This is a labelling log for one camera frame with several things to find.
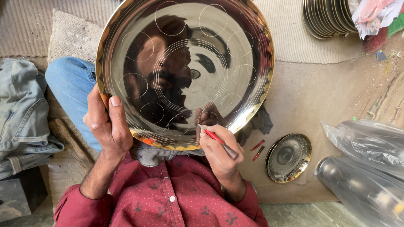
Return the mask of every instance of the wooden handle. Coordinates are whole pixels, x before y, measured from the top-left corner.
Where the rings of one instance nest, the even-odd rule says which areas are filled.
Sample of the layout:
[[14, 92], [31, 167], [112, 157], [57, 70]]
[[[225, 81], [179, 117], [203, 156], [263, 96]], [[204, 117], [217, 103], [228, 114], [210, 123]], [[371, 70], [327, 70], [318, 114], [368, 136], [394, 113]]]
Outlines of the wooden handle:
[[64, 145], [70, 145], [73, 147], [73, 149], [68, 149], [68, 152], [73, 156], [81, 168], [86, 173], [90, 172], [91, 168], [94, 166], [94, 161], [62, 119], [56, 118], [50, 121], [48, 125], [59, 141]]
[[229, 157], [234, 161], [236, 160], [236, 158], [238, 157], [238, 154], [229, 146], [227, 146], [227, 144], [222, 144], [223, 148], [225, 149], [225, 151], [227, 152], [227, 154], [229, 155]]

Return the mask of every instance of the red cloth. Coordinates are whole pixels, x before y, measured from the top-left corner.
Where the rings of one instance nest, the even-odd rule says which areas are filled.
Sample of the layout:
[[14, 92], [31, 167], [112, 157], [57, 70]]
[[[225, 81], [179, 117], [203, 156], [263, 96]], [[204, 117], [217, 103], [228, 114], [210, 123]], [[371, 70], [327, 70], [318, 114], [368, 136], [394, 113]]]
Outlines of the red cloth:
[[144, 167], [127, 156], [99, 200], [69, 187], [57, 205], [56, 226], [268, 226], [253, 187], [245, 197], [224, 199], [212, 170], [188, 156]]

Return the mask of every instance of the blue jeans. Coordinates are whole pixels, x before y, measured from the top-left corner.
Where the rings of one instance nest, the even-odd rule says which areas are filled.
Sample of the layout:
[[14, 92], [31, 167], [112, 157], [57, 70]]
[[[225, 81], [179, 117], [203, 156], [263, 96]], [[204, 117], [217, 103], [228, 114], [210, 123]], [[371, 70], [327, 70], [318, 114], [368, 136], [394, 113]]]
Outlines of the blue jeans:
[[[84, 140], [97, 152], [101, 152], [101, 145], [83, 122], [83, 117], [88, 112], [87, 95], [96, 85], [95, 65], [74, 57], [61, 57], [49, 64], [45, 79], [62, 108], [83, 135]], [[202, 149], [193, 151], [165, 150], [135, 139], [130, 154], [142, 165], [152, 167], [165, 160], [170, 160], [176, 155], [203, 156], [204, 152]]]
[[49, 64], [45, 79], [88, 145], [101, 152], [101, 145], [83, 122], [88, 112], [87, 95], [97, 83], [95, 65], [74, 57], [61, 57]]

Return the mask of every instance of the woven mat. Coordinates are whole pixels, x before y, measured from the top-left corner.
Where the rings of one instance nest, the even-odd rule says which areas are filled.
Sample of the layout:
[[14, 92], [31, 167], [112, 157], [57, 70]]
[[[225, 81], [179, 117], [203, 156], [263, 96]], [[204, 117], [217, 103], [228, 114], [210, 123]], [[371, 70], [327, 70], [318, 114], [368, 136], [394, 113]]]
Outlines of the woven mat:
[[48, 55], [52, 9], [104, 27], [120, 0], [0, 0], [0, 57]]
[[[95, 54], [102, 28], [69, 13], [53, 10], [52, 36], [48, 50], [48, 63], [58, 57], [79, 57], [95, 62]], [[48, 88], [49, 118], [61, 118], [80, 140], [81, 144], [96, 160], [98, 153], [87, 145], [83, 136], [71, 122], [53, 93]], [[63, 192], [71, 185], [80, 184], [86, 173], [69, 154], [73, 149], [66, 146], [62, 152], [54, 154], [54, 159], [48, 163], [49, 184], [52, 195], [53, 209], [56, 208]]]
[[275, 59], [302, 63], [338, 63], [364, 56], [358, 34], [314, 38], [302, 16], [302, 0], [254, 0], [261, 10], [274, 39]]
[[[364, 55], [357, 34], [317, 40], [306, 30], [301, 0], [254, 0], [264, 14], [275, 44], [275, 59], [337, 63]], [[52, 9], [71, 13], [103, 27], [119, 0], [0, 0], [0, 57], [47, 56]]]

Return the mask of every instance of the hand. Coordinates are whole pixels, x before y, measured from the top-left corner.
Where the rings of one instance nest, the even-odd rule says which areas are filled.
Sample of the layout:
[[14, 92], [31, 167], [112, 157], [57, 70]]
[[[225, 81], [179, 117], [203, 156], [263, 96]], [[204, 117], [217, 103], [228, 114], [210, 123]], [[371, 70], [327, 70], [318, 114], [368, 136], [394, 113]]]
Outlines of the hand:
[[223, 126], [205, 126], [209, 131], [214, 132], [222, 141], [231, 147], [238, 157], [232, 160], [224, 150], [221, 143], [212, 139], [204, 131], [200, 133], [200, 144], [205, 151], [213, 174], [226, 189], [225, 195], [230, 202], [238, 202], [246, 194], [246, 185], [238, 171], [238, 165], [244, 160], [244, 150], [237, 143], [233, 133]]
[[221, 143], [212, 139], [204, 131], [200, 133], [200, 144], [205, 151], [206, 158], [209, 161], [213, 173], [219, 180], [230, 179], [237, 172], [238, 165], [244, 160], [244, 150], [237, 143], [236, 138], [230, 130], [218, 124], [214, 126], [203, 126], [209, 131], [214, 132], [230, 148], [238, 153], [236, 160], [232, 160]]
[[121, 163], [133, 144], [122, 100], [118, 96], [112, 96], [108, 101], [107, 112], [95, 85], [87, 101], [88, 113], [84, 115], [83, 121], [100, 143], [101, 155], [106, 160]]

